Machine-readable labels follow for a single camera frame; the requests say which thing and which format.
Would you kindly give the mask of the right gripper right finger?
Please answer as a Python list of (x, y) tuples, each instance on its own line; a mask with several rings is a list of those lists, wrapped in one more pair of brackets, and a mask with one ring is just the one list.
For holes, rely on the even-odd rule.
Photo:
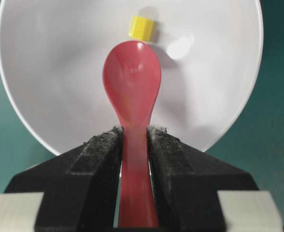
[(257, 190), (252, 176), (167, 133), (147, 127), (159, 225), (172, 232), (224, 232), (219, 190)]

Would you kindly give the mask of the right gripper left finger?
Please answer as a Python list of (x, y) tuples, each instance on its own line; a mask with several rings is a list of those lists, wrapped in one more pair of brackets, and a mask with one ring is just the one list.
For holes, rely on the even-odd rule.
[(6, 193), (44, 194), (37, 232), (103, 232), (114, 223), (123, 130), (93, 136), (84, 144), (16, 174)]

